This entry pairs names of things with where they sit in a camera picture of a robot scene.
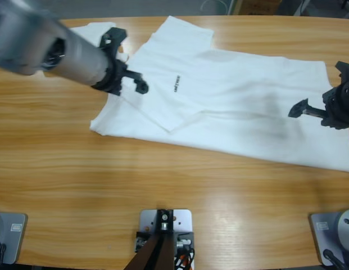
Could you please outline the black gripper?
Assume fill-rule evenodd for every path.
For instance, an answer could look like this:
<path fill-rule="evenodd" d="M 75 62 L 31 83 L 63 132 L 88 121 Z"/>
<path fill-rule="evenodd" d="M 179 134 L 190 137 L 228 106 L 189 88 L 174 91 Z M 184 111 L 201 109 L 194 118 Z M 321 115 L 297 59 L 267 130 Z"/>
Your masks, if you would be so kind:
<path fill-rule="evenodd" d="M 136 85 L 135 91 L 140 94 L 146 94 L 149 90 L 147 82 L 143 79 L 141 73 L 134 72 L 127 69 L 126 63 L 116 58 L 110 58 L 108 68 L 105 71 L 104 78 L 92 86 L 93 89 L 120 96 L 121 94 L 121 80 L 127 77 L 133 80 Z"/>
<path fill-rule="evenodd" d="M 309 105 L 308 99 L 295 104 L 289 111 L 290 118 L 306 114 L 324 118 L 321 125 L 335 129 L 349 128 L 349 80 L 323 94 L 325 110 Z"/>

